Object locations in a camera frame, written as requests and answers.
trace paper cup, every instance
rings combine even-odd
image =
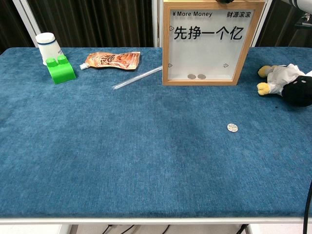
[[[60,48],[57,40],[53,33],[40,33],[36,36],[36,41],[42,56],[43,64],[48,58],[55,58],[57,61],[58,56],[63,55],[62,49]]]

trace plush toy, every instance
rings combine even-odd
[[[304,74],[293,64],[288,66],[263,66],[258,75],[267,83],[257,85],[260,95],[279,94],[285,101],[296,106],[312,104],[312,77]]]

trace curtain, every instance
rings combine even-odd
[[[34,46],[12,0],[0,0],[0,54],[11,47]]]
[[[312,30],[294,26],[303,15],[281,0],[273,0],[256,46],[312,47]]]
[[[61,47],[152,47],[151,0],[28,0]]]

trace green lego brick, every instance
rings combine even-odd
[[[48,58],[46,63],[55,84],[60,84],[76,78],[73,67],[70,65],[65,55],[58,56],[58,63],[55,58]]]

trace yellow plush foot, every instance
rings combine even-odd
[[[268,94],[270,92],[269,85],[267,83],[264,83],[264,82],[263,83],[259,83],[257,85],[257,88],[258,88],[258,93],[260,95],[266,95],[266,94]]]
[[[261,78],[265,78],[267,77],[268,75],[266,74],[266,71],[271,69],[270,66],[263,66],[259,69],[258,71],[258,75],[261,77]]]

